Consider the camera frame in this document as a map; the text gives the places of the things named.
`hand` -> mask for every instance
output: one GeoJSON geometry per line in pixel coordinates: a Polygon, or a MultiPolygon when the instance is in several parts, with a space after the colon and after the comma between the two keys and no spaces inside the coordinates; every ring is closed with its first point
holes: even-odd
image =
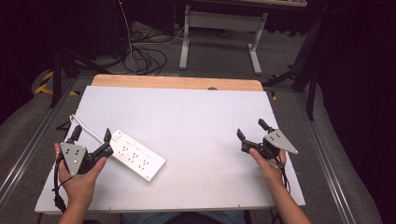
{"type": "MultiPolygon", "coordinates": [[[[61,147],[58,143],[56,143],[56,158],[58,158],[60,151],[61,147]]],[[[96,178],[105,167],[105,164],[106,157],[100,159],[87,174],[76,175],[75,177],[63,184],[63,187],[68,196],[68,208],[70,208],[71,206],[77,206],[83,211],[88,210],[92,202],[96,178]]],[[[59,164],[59,181],[63,183],[70,177],[71,175],[64,165],[64,160],[62,160],[59,164]]]]}
{"type": "MultiPolygon", "coordinates": [[[[268,163],[268,161],[262,155],[260,155],[257,150],[251,148],[249,153],[251,157],[257,162],[257,164],[259,164],[260,169],[262,170],[262,177],[264,178],[266,185],[276,183],[282,184],[282,172],[279,169],[276,169],[274,166],[268,163]]],[[[286,162],[285,150],[281,149],[279,156],[283,162],[286,162]]]]}

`power strip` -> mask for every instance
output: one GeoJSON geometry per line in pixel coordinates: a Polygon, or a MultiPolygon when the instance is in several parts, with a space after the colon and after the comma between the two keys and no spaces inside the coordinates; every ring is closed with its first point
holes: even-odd
{"type": "Polygon", "coordinates": [[[120,130],[111,135],[110,145],[114,150],[113,157],[147,181],[151,181],[165,164],[164,158],[120,130]]]}

